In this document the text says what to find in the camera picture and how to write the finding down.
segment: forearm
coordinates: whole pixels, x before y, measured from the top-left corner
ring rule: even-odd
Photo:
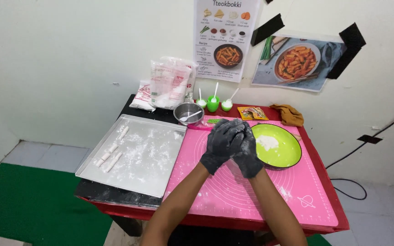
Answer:
[[[172,231],[188,214],[208,176],[207,169],[198,163],[153,214],[142,235],[141,246],[167,245]]]
[[[277,191],[265,169],[249,179],[262,207],[265,221],[282,246],[307,246],[306,237],[290,207]]]

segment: stainless steel bowl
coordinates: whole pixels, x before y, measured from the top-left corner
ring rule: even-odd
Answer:
[[[187,117],[191,114],[194,114],[198,111],[201,110],[201,113],[194,115],[185,122],[181,121],[180,118],[182,117]],[[173,111],[174,117],[176,120],[178,120],[182,125],[187,126],[187,125],[197,125],[200,120],[203,119],[204,116],[204,109],[193,102],[184,102],[179,104]]]

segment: poster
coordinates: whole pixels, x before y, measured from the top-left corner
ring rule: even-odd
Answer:
[[[240,82],[261,0],[194,0],[197,77]]]
[[[252,85],[319,92],[345,50],[339,42],[271,36],[265,41]]]

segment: aluminum baking tray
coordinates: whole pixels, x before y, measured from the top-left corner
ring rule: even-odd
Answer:
[[[127,134],[119,136],[126,126]],[[113,187],[162,197],[182,146],[186,126],[121,115],[92,151],[76,176]],[[117,144],[118,148],[100,166],[96,162]],[[106,172],[117,154],[122,155],[113,168]]]

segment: tteokbokki bowl image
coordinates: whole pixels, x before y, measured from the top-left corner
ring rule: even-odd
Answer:
[[[242,61],[242,50],[233,44],[223,44],[214,51],[216,64],[222,68],[236,67]]]
[[[320,50],[313,44],[293,45],[277,57],[274,74],[280,81],[301,81],[317,69],[320,58]]]

